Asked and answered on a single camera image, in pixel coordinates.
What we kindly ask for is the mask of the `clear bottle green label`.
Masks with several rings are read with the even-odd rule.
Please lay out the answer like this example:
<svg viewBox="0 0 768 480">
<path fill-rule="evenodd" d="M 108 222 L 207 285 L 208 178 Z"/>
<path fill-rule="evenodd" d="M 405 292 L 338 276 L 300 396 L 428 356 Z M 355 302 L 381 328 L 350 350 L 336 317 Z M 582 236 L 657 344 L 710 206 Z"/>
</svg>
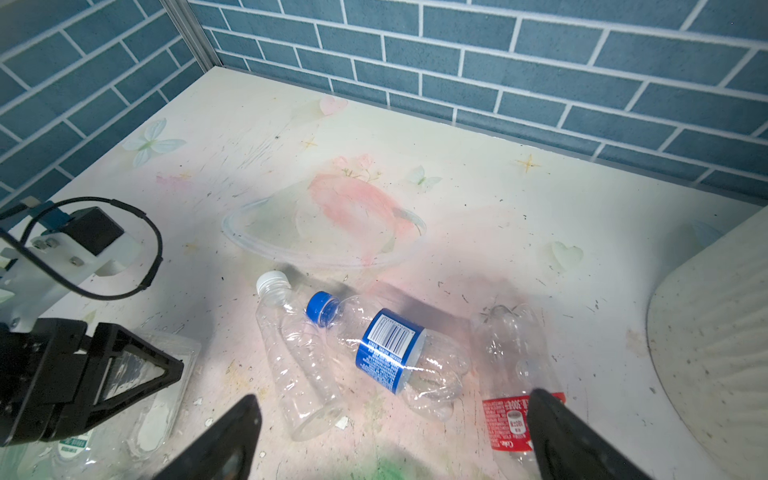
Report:
<svg viewBox="0 0 768 480">
<path fill-rule="evenodd" d="M 176 383 L 142 399 L 94 429 L 54 442 L 1 450 L 3 479 L 140 479 L 172 434 L 200 343 L 167 332 L 138 335 L 183 363 Z"/>
</svg>

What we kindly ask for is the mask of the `clear slim bottle white cap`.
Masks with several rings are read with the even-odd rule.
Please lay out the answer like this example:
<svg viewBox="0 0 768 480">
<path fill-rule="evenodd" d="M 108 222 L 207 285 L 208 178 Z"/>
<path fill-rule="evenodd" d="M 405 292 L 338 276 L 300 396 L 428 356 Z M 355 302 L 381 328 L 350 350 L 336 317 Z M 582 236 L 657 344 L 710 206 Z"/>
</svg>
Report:
<svg viewBox="0 0 768 480">
<path fill-rule="evenodd" d="M 256 322 L 283 418 L 292 440 L 310 440 L 330 430 L 345 415 L 346 404 L 331 359 L 283 272 L 262 274 L 256 289 Z"/>
</svg>

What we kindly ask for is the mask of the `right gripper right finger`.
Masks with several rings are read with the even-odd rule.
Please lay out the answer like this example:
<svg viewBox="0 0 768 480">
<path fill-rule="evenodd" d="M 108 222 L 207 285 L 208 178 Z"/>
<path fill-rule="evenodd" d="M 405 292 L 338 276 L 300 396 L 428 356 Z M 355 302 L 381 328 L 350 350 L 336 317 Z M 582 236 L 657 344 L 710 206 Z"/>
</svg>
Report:
<svg viewBox="0 0 768 480">
<path fill-rule="evenodd" d="M 527 421 L 543 479 L 650 479 L 544 389 L 532 391 Z"/>
</svg>

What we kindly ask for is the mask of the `clear bottle blue cap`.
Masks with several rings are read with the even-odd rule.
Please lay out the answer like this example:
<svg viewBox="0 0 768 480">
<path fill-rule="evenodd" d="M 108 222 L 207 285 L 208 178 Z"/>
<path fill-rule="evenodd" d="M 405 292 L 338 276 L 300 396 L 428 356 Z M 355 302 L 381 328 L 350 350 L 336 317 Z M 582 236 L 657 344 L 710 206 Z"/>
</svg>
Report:
<svg viewBox="0 0 768 480">
<path fill-rule="evenodd" d="M 414 413 L 441 422 L 451 418 L 470 371 L 469 354 L 451 337 L 365 295 L 341 299 L 319 291 L 306 315 L 325 332 L 336 359 L 353 364 Z"/>
</svg>

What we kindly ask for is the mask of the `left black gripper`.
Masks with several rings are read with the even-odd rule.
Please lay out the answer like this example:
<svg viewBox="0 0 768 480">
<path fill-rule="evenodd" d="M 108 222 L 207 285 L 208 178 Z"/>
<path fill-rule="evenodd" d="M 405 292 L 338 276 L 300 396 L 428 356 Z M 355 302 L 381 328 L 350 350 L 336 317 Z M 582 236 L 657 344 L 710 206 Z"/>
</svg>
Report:
<svg viewBox="0 0 768 480">
<path fill-rule="evenodd" d="M 82 356 L 86 331 L 59 318 L 1 327 L 3 447 L 52 439 L 64 408 L 65 435 L 86 433 L 182 379 L 184 337 L 101 323 Z"/>
</svg>

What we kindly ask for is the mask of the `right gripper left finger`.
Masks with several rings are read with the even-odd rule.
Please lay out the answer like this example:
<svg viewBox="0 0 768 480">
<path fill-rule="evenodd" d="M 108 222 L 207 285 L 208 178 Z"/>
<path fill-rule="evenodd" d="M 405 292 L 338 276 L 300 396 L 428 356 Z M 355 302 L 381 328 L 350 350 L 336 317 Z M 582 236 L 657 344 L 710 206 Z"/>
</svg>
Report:
<svg viewBox="0 0 768 480">
<path fill-rule="evenodd" d="M 257 397 L 245 395 L 154 479 L 245 480 L 250 475 L 261 427 Z"/>
</svg>

